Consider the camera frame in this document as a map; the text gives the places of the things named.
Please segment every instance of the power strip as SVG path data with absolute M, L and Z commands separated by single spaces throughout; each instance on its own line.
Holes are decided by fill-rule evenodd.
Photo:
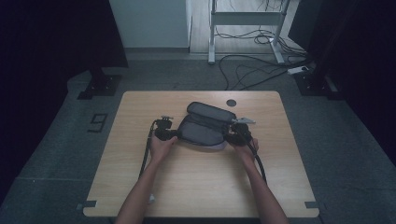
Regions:
M 309 71 L 308 67 L 301 66 L 301 67 L 295 67 L 295 68 L 288 69 L 288 74 L 295 75 L 295 74 L 304 73 L 307 71 Z

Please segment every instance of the white wall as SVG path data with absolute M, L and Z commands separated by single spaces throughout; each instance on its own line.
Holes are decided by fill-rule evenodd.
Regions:
M 110 0 L 125 48 L 188 48 L 190 0 Z

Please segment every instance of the wooden table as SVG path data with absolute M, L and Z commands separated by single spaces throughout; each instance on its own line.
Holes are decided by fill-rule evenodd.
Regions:
M 226 102 L 236 101 L 230 107 Z M 299 150 L 275 91 L 127 91 L 124 93 L 85 207 L 88 217 L 115 217 L 137 181 L 149 127 L 161 115 L 174 117 L 172 129 L 201 102 L 227 109 L 249 125 L 260 141 L 268 186 L 288 217 L 317 217 L 307 208 L 314 194 Z M 216 151 L 178 141 L 160 168 L 147 217 L 257 217 L 248 177 L 233 149 Z

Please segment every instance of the forearm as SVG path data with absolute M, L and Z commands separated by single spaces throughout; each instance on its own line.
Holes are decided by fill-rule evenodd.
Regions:
M 276 197 L 262 179 L 254 161 L 244 161 L 244 166 L 247 171 L 261 222 L 266 224 L 289 223 Z
M 149 203 L 155 175 L 160 163 L 151 161 L 128 194 L 117 216 L 116 224 L 142 223 Z

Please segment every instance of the black hole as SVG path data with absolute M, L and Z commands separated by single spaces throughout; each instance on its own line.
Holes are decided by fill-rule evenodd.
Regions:
M 227 101 L 227 106 L 236 106 L 236 101 L 235 100 L 228 100 Z

